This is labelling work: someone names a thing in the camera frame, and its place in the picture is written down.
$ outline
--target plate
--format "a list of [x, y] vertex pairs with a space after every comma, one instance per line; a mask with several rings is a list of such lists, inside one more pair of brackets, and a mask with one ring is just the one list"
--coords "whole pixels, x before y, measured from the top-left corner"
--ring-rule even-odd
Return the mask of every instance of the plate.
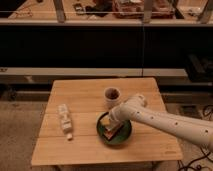
[[100, 120], [105, 116], [108, 115], [108, 112], [102, 114], [98, 121], [97, 121], [97, 132], [99, 137], [101, 138], [101, 140], [107, 144], [107, 145], [119, 145], [122, 144], [124, 141], [126, 141], [129, 136], [132, 133], [132, 125], [131, 122], [129, 120], [124, 122], [124, 125], [122, 126], [122, 128], [116, 133], [116, 135], [111, 139], [108, 140], [104, 135], [104, 131], [106, 130], [104, 126], [102, 126], [102, 124], [100, 123]]

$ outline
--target floor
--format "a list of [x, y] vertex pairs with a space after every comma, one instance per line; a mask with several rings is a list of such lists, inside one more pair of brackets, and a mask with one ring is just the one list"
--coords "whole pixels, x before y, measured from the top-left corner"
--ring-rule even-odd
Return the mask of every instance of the floor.
[[[30, 161], [32, 152], [36, 143], [39, 128], [41, 126], [45, 106], [47, 104], [49, 91], [16, 91], [16, 94], [11, 91], [2, 91], [0, 98], [0, 170], [4, 171], [53, 171], [57, 170], [52, 167], [31, 167]], [[178, 114], [180, 104], [183, 101], [174, 100], [173, 96], [164, 96], [168, 112]], [[213, 101], [208, 100], [208, 104], [213, 104]], [[204, 104], [196, 104], [198, 112]], [[187, 164], [191, 160], [202, 156], [200, 149], [188, 142], [178, 140], [183, 151], [183, 163]], [[213, 170], [213, 164], [207, 159], [198, 161], [196, 166], [206, 166], [204, 171]], [[135, 163], [132, 165], [91, 165], [91, 166], [63, 166], [61, 170], [70, 171], [90, 171], [90, 170], [112, 170], [112, 171], [141, 171], [151, 170], [151, 163]], [[157, 171], [176, 171], [178, 163], [176, 161], [163, 162], [156, 169]]]

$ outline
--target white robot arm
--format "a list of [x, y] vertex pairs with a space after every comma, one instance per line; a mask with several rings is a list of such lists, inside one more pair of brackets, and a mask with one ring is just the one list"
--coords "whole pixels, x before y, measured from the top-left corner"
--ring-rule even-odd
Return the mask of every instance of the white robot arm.
[[112, 108], [109, 111], [111, 129], [125, 120], [132, 120], [185, 139], [213, 152], [213, 122], [159, 113], [145, 108], [145, 105], [144, 96], [136, 94]]

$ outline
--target tabletop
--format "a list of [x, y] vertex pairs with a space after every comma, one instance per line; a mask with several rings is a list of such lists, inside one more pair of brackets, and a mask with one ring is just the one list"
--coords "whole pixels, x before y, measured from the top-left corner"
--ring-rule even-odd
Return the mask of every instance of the tabletop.
[[[165, 112], [153, 78], [58, 80], [51, 90], [40, 133], [32, 156], [32, 166], [100, 163], [130, 163], [180, 160], [177, 139], [149, 126], [132, 122], [132, 134], [121, 145], [105, 145], [97, 135], [97, 120], [107, 111], [104, 89], [117, 87], [121, 101], [142, 93], [147, 108]], [[65, 103], [73, 122], [73, 140], [67, 141], [60, 128], [58, 105]]]

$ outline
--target brown cup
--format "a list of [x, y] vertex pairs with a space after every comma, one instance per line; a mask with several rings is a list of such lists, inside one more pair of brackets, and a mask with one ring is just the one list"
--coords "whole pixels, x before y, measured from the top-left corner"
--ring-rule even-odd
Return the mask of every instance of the brown cup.
[[119, 104], [120, 90], [116, 87], [108, 87], [104, 91], [104, 97], [108, 109]]

